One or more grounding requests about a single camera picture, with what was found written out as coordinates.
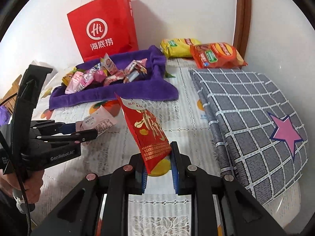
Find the gray checkered cloth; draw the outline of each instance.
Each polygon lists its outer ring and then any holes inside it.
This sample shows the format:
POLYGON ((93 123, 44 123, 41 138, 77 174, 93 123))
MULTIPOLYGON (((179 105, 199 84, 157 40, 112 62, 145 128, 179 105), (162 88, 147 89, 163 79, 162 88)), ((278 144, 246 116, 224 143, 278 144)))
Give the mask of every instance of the gray checkered cloth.
POLYGON ((190 70, 203 104, 222 174, 233 174, 261 203, 273 200, 301 177, 308 140, 289 101, 265 75, 234 69, 190 70), (303 139, 294 161, 287 144, 270 139, 271 113, 291 122, 303 139))

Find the pink star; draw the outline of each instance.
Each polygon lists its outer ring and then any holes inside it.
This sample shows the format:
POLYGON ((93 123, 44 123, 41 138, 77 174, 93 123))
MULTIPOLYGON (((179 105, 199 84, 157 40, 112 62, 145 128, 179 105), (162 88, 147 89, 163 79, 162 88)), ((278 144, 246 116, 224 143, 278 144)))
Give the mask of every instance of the pink star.
POLYGON ((287 115, 283 120, 277 118, 273 114, 269 113, 269 115, 271 119, 275 122, 275 124, 277 125, 274 132, 270 136, 270 139, 286 142, 291 152, 292 159, 294 160, 295 143, 301 142, 303 141, 303 139, 293 127, 289 115, 287 115))

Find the hi logo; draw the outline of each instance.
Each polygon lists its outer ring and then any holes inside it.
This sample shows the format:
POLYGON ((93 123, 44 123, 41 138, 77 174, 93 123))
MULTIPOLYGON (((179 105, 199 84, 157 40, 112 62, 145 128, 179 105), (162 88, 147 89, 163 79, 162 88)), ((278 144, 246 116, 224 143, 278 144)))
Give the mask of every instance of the hi logo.
POLYGON ((107 34, 108 27, 104 20, 95 18, 91 20, 86 26, 86 33, 89 38, 93 40, 100 40, 107 34))

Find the white wall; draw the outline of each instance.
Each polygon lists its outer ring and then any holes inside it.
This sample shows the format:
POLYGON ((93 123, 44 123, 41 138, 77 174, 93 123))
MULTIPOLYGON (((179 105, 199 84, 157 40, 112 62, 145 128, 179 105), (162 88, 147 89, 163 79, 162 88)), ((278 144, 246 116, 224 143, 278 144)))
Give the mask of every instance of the white wall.
POLYGON ((245 60, 265 73, 298 112, 308 134, 309 161, 299 180, 301 210, 286 230, 300 232, 315 211, 315 31, 292 0, 253 0, 245 60))
MULTIPOLYGON (((80 1, 30 0, 21 10, 0 43, 0 97, 34 59, 57 70, 82 63, 67 20, 80 1)), ((140 49, 163 38, 233 41, 236 0, 133 0, 132 5, 140 49)))

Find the orange snack bag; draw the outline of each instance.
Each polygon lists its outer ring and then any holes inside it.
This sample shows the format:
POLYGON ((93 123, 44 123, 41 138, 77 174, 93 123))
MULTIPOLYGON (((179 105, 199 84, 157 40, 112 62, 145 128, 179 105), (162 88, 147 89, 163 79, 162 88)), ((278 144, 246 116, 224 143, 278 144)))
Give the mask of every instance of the orange snack bag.
POLYGON ((190 45, 198 68, 234 68, 247 66, 239 52, 225 42, 190 45))
POLYGON ((136 141, 148 174, 170 152, 171 146, 156 117, 143 106, 117 96, 128 128, 136 141))

